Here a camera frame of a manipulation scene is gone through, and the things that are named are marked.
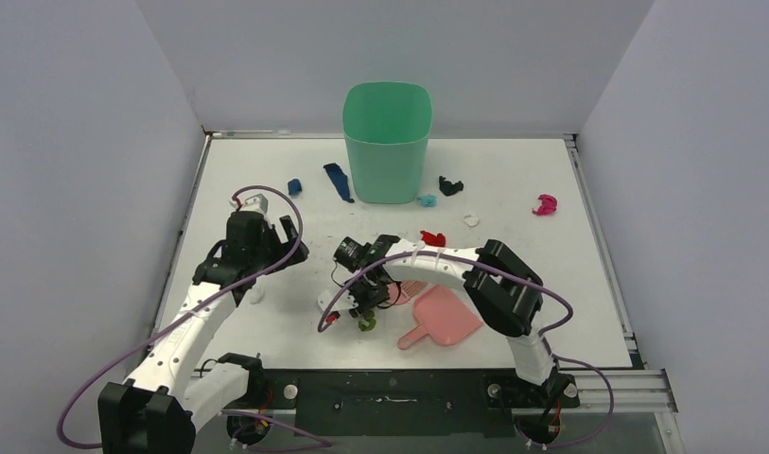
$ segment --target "green object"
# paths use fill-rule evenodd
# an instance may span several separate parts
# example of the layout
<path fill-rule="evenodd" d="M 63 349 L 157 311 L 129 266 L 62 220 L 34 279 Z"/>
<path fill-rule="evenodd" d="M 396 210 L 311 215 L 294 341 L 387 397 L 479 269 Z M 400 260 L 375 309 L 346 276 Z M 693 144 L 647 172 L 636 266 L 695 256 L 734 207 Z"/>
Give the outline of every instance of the green object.
<path fill-rule="evenodd" d="M 361 314 L 358 321 L 359 331 L 370 331 L 376 327 L 376 314 L 372 310 L 367 310 Z"/>
<path fill-rule="evenodd" d="M 354 190 L 370 203 L 417 198 L 431 129 L 431 99 L 420 85 L 365 82 L 348 92 L 342 128 Z"/>

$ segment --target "white cable tie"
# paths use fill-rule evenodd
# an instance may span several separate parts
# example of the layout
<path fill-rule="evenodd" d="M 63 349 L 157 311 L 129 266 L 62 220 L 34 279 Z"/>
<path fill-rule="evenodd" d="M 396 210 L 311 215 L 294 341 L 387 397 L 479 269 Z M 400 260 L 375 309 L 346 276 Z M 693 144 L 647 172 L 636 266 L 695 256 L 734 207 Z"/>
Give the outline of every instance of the white cable tie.
<path fill-rule="evenodd" d="M 437 256 L 434 257 L 434 270 L 437 271 L 437 269 L 440 267 L 440 254 L 444 253 L 446 251 L 446 248 L 437 248 Z"/>
<path fill-rule="evenodd" d="M 426 243 L 423 240 L 420 240 L 414 244 L 414 251 L 411 252 L 411 263 L 410 266 L 414 268 L 414 261 L 417 260 L 417 253 L 420 252 L 421 249 L 426 247 Z"/>

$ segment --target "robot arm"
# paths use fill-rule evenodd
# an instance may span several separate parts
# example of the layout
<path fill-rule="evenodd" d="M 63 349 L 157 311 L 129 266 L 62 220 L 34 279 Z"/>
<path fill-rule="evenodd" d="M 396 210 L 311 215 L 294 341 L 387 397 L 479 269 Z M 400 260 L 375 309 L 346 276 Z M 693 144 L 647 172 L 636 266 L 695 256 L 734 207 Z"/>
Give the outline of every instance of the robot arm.
<path fill-rule="evenodd" d="M 388 261 L 368 271 L 348 290 L 348 313 L 357 317 L 389 299 L 387 286 L 400 281 L 422 281 L 467 292 L 481 318 L 502 334 L 509 343 L 518 378 L 536 387 L 543 400 L 554 400 L 572 381 L 558 373 L 551 353 L 545 346 L 542 326 L 536 319 L 543 300 L 540 292 L 507 279 L 497 280 L 473 265 L 425 254 L 442 253 L 492 266 L 514 276 L 542 285 L 543 281 L 500 241 L 490 239 L 481 248 L 452 249 L 420 247 L 398 236 L 379 236 L 364 246 L 350 237 L 342 241 L 334 254 L 337 262 L 351 272 L 358 271 L 385 257 L 403 253 L 412 256 Z"/>
<path fill-rule="evenodd" d="M 176 320 L 221 288 L 281 260 L 294 246 L 297 232 L 289 217 L 280 222 L 288 240 L 284 243 L 268 223 L 264 196 L 252 196 L 239 204 L 228 218 L 225 239 L 195 270 Z M 275 271 L 303 262 L 307 256 L 308 248 L 301 243 Z M 227 404 L 241 399 L 254 405 L 263 397 L 261 360 L 231 353 L 221 357 L 206 378 L 187 387 L 206 346 L 253 285 L 235 288 L 193 313 L 161 338 L 123 383 L 106 384 L 97 400 L 105 454 L 188 453 L 197 431 Z"/>

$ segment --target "pink dustpan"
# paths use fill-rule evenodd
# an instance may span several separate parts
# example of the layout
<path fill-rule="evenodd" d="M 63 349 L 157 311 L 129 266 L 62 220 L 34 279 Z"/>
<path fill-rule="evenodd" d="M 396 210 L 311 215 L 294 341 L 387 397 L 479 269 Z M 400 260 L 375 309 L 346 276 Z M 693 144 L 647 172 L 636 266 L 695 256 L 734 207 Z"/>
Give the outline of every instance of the pink dustpan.
<path fill-rule="evenodd" d="M 420 281 L 404 281 L 401 283 L 401 291 L 399 292 L 397 285 L 389 284 L 387 290 L 390 292 L 390 303 L 394 306 L 404 305 L 416 294 L 423 291 L 427 285 L 427 283 Z"/>
<path fill-rule="evenodd" d="M 414 302 L 412 315 L 418 324 L 398 340 L 401 350 L 410 348 L 425 336 L 430 336 L 439 345 L 453 345 L 481 326 L 481 320 L 453 291 L 439 286 Z"/>

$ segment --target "white tabletop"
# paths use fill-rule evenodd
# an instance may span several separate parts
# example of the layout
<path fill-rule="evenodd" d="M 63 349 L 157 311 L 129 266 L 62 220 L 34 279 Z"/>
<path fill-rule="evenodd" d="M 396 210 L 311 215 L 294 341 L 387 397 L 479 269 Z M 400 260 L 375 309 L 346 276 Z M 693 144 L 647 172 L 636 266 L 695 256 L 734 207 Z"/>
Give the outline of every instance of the white tabletop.
<path fill-rule="evenodd" d="M 561 139 L 438 139 L 428 146 L 421 194 L 437 196 L 437 206 L 368 204 L 342 201 L 323 165 L 336 162 L 350 175 L 341 139 L 214 140 L 202 173 L 184 241 L 173 268 L 161 323 L 179 308 L 194 269 L 216 241 L 224 238 L 232 208 L 228 200 L 245 185 L 264 184 L 287 192 L 287 182 L 300 179 L 304 192 L 295 199 L 310 249 L 306 262 L 259 279 L 264 298 L 244 303 L 219 329 L 204 358 L 233 352 L 261 353 L 266 368 L 290 369 L 447 369 L 511 368 L 506 340 L 487 326 L 460 344 L 440 347 L 428 338 L 407 351 L 395 343 L 414 328 L 411 305 L 376 314 L 376 328 L 360 332 L 356 321 L 340 319 L 323 334 L 315 300 L 329 279 L 332 255 L 345 236 L 360 243 L 379 234 L 412 241 L 420 230 L 442 232 L 448 246 L 469 248 L 488 238 L 508 245 L 536 271 L 545 285 L 574 306 L 573 320 L 548 334 L 555 353 L 599 367 L 630 366 L 619 318 L 612 300 L 585 206 Z M 464 191 L 445 197 L 437 179 L 464 182 Z M 532 214 L 539 194 L 559 200 L 550 217 Z M 270 219 L 289 214 L 274 195 Z M 481 223 L 462 221 L 473 211 Z M 348 276 L 337 272 L 337 278 Z M 471 307 L 467 297 L 463 301 Z M 565 311 L 546 297 L 540 312 L 544 324 Z"/>

